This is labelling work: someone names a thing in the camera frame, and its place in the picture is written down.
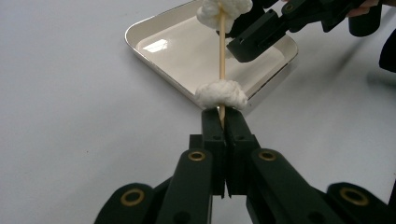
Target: cotton ball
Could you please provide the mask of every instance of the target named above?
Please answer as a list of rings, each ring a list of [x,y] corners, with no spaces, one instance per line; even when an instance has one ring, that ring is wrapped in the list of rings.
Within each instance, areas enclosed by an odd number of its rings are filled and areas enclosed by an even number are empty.
[[[204,108],[226,105],[241,110],[248,104],[248,98],[239,83],[224,79],[198,87],[195,99]]]
[[[236,18],[249,12],[253,7],[251,0],[204,0],[197,10],[198,21],[212,29],[219,30],[220,5],[225,13],[225,33],[230,33]]]

